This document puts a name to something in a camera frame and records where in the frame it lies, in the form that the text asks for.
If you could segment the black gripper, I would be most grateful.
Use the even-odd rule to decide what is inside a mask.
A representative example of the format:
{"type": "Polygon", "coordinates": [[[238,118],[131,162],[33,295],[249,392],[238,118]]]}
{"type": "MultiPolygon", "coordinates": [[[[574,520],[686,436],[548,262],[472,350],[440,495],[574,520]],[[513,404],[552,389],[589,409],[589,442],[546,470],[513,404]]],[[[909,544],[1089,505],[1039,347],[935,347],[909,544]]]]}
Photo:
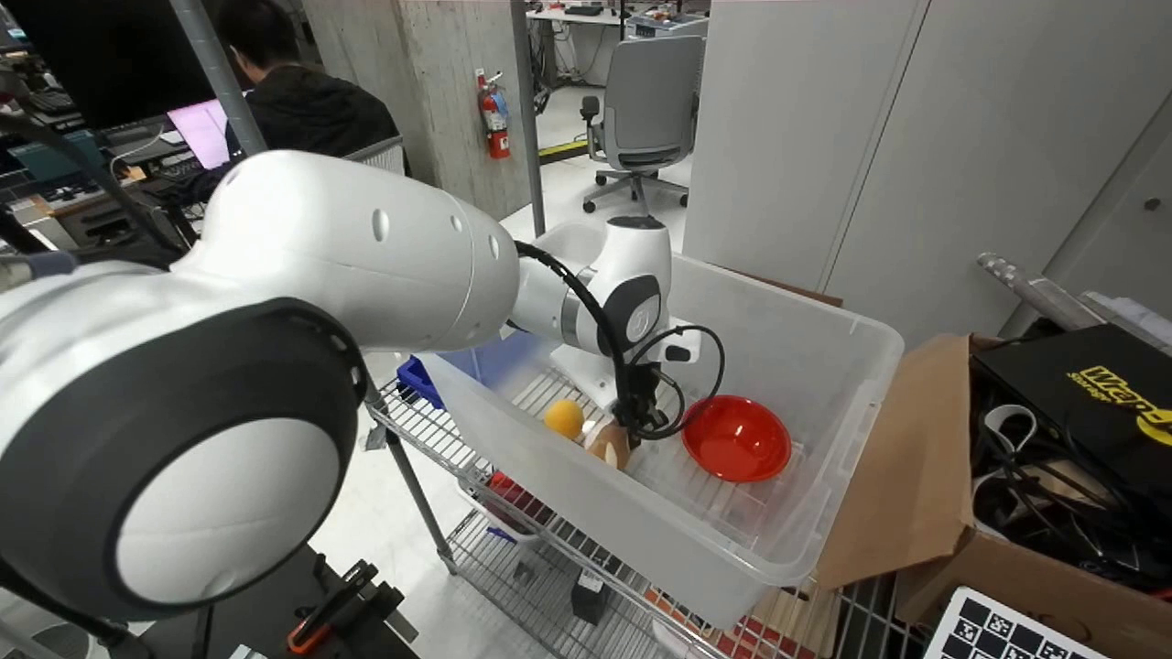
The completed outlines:
{"type": "Polygon", "coordinates": [[[660,367],[649,355],[624,355],[616,367],[616,420],[633,440],[651,440],[662,427],[662,409],[656,406],[660,367]]]}

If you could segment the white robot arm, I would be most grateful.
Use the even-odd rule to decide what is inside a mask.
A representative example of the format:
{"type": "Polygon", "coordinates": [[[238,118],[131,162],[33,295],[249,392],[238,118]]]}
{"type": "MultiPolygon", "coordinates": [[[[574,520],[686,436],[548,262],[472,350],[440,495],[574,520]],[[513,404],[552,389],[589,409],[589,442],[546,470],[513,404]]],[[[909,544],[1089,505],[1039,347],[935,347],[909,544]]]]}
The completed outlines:
{"type": "Polygon", "coordinates": [[[0,295],[0,559],[92,619],[249,591],[329,515],[382,347],[525,328],[620,367],[662,326],[671,234],[616,215],[568,260],[443,188],[303,150],[229,173],[169,262],[0,295]]]}

